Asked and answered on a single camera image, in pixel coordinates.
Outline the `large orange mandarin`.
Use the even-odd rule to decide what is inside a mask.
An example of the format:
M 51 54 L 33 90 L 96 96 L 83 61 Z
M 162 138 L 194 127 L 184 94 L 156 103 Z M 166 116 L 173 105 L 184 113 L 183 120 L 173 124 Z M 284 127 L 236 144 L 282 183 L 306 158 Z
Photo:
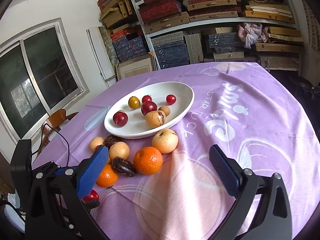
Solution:
M 99 187 L 112 187 L 118 180 L 118 174 L 110 164 L 106 164 L 97 178 L 96 184 Z
M 163 164 L 161 152 L 155 147 L 145 147 L 135 153 L 133 165 L 135 169 L 144 175 L 157 173 Z

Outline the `dark passion fruit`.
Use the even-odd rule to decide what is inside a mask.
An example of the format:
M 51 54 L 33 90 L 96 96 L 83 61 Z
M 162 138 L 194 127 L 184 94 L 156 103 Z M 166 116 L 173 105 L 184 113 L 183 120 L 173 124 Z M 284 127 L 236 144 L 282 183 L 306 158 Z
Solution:
M 115 157 L 112 160 L 111 166 L 115 172 L 127 177 L 134 177 L 137 174 L 137 170 L 133 163 L 122 157 Z

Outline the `red cherry tomato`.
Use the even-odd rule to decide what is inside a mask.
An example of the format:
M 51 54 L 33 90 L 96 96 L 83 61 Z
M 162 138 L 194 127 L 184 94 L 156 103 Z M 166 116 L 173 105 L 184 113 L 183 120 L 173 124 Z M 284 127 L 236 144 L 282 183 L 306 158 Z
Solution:
M 99 148 L 101 148 L 103 145 L 97 145 L 96 148 L 95 148 L 95 151 L 98 151 Z
M 152 97 L 150 95 L 145 95 L 142 97 L 142 103 L 152 101 Z
M 168 105 L 173 105 L 176 102 L 176 96 L 174 96 L 173 94 L 169 94 L 166 97 L 166 102 Z
M 90 202 L 90 201 L 93 201 L 93 200 L 99 201 L 99 194 L 95 190 L 91 190 L 89 195 L 84 196 L 84 198 L 82 200 L 84 202 Z

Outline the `round tan pear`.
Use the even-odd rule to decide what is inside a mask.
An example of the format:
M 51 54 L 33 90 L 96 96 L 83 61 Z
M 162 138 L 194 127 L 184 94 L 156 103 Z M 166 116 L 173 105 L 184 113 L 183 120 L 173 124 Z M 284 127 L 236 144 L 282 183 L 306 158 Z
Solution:
M 129 146 L 122 141 L 116 142 L 109 149 L 109 156 L 111 160 L 113 160 L 115 157 L 128 159 L 129 155 L 130 155 Z

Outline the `small tan fruit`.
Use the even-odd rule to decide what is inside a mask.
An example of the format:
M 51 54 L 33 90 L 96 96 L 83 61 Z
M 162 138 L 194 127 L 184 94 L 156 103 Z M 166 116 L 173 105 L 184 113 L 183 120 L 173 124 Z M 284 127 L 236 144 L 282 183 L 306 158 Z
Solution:
M 94 152 L 97 146 L 103 145 L 104 139 L 102 137 L 94 137 L 89 143 L 89 149 Z

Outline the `dark mangosteen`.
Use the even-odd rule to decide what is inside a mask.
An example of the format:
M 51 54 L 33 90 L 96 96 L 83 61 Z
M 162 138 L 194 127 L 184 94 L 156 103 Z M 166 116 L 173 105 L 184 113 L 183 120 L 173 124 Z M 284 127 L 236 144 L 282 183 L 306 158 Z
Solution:
M 103 145 L 106 146 L 107 148 L 110 148 L 112 145 L 120 141 L 121 141 L 120 137 L 116 137 L 115 135 L 109 135 L 104 140 Z

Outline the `large tan pear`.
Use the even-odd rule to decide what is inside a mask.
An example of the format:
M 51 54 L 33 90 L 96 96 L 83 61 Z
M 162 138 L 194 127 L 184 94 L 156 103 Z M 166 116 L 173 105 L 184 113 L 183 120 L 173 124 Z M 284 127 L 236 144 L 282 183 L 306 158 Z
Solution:
M 172 129 L 162 129 L 152 139 L 152 146 L 161 154 L 171 153 L 178 145 L 178 135 Z

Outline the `yellow cherry tomato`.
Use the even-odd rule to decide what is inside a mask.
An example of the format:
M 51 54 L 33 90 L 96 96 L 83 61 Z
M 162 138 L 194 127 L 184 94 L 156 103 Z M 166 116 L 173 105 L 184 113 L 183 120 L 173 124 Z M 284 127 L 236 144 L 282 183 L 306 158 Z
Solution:
M 131 109 L 138 109 L 140 107 L 140 100 L 136 96 L 132 96 L 128 100 L 128 106 Z

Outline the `dark red plum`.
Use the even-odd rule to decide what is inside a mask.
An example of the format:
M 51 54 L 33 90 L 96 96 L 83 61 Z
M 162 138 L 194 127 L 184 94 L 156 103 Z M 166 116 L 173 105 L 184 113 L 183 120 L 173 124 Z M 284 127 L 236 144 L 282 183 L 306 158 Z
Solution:
M 148 101 L 142 104 L 141 111 L 144 116 L 149 112 L 156 111 L 158 109 L 157 105 L 153 101 Z
M 113 115 L 113 122 L 117 127 L 123 127 L 128 122 L 128 116 L 125 112 L 118 111 Z

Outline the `white oval plate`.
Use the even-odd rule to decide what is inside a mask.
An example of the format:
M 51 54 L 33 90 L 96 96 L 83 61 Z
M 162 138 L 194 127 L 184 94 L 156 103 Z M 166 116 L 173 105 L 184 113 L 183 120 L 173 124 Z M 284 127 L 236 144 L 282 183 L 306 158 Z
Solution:
M 193 89 L 185 83 L 147 85 L 119 99 L 106 114 L 104 127 L 124 139 L 147 138 L 181 121 L 194 99 Z

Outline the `purple tablecloth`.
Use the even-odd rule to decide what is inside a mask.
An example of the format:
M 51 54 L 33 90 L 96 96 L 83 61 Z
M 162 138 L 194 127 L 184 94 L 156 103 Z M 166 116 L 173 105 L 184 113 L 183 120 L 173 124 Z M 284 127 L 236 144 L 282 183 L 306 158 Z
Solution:
M 108 237 L 207 239 L 234 202 L 209 161 L 214 144 L 257 175 L 281 174 L 298 234 L 319 204 L 319 140 L 299 102 L 257 64 L 193 64 L 120 80 L 87 103 L 33 166 L 78 165 L 91 156 L 94 137 L 107 137 L 108 107 L 163 81 L 188 84 L 195 101 L 173 127 L 178 147 L 156 174 L 120 176 L 110 189 L 95 187 L 100 206 L 92 215 Z

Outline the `small brown longan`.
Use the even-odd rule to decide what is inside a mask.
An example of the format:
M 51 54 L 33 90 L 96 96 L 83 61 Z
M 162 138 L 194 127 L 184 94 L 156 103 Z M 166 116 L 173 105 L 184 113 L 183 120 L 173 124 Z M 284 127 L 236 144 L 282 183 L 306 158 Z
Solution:
M 159 107 L 158 110 L 162 111 L 166 116 L 168 116 L 171 112 L 171 110 L 168 106 L 161 106 L 161 107 Z

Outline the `framed picture leaning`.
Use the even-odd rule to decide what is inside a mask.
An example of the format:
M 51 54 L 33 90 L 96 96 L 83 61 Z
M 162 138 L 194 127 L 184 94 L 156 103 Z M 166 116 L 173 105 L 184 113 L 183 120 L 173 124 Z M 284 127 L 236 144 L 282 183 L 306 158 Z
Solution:
M 156 60 L 153 52 L 146 53 L 116 65 L 118 81 L 127 77 L 153 72 L 155 70 Z

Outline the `pink crumpled plastic bag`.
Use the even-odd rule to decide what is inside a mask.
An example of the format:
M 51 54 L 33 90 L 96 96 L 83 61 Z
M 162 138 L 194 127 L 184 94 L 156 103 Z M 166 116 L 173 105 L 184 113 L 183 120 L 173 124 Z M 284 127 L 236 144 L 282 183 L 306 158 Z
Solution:
M 244 48 L 251 49 L 256 43 L 266 43 L 268 41 L 268 27 L 263 27 L 261 23 L 244 22 L 237 25 L 237 32 Z

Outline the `window with white frame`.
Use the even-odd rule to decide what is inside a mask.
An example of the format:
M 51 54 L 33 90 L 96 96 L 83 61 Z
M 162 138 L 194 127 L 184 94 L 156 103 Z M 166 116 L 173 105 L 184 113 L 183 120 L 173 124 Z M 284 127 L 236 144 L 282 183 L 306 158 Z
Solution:
M 88 92 L 61 18 L 1 43 L 1 122 L 14 142 L 33 137 L 50 115 Z

